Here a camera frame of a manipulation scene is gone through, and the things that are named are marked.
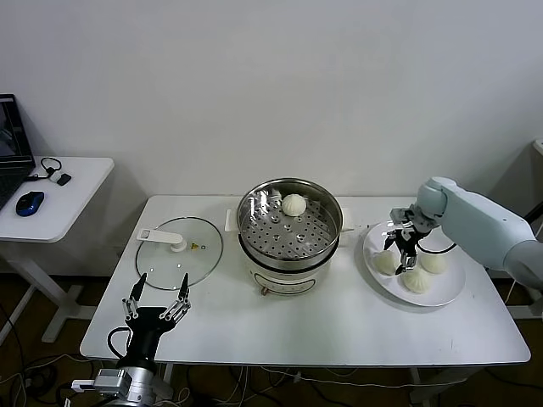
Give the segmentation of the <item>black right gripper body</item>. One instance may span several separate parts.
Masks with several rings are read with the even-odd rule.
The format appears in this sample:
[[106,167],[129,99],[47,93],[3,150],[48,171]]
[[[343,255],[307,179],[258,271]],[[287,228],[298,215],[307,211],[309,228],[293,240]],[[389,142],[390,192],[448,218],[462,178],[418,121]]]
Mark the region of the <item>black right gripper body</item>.
[[403,254],[416,254],[417,244],[428,235],[428,230],[422,231],[412,221],[394,225],[395,244]]

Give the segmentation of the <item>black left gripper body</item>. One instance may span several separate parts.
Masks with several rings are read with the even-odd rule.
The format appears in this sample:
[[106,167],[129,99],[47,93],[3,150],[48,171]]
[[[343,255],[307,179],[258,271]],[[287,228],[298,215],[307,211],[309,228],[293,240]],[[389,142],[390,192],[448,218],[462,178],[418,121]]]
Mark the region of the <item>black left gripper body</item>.
[[125,355],[126,365],[153,365],[154,358],[163,334],[174,329],[175,320],[161,316],[166,307],[140,307],[137,317],[126,324],[132,331]]

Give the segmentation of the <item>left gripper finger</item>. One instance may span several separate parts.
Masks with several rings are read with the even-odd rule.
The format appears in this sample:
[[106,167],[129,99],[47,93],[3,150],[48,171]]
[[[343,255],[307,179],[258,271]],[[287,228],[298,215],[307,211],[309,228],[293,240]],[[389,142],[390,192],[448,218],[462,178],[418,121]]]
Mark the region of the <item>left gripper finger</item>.
[[186,273],[182,280],[176,300],[166,308],[159,316],[165,321],[180,321],[190,310],[191,304],[189,301],[189,274]]
[[122,306],[127,319],[136,319],[138,317],[138,301],[142,296],[143,289],[147,280],[147,274],[143,273],[138,282],[132,287],[130,295],[122,299]]

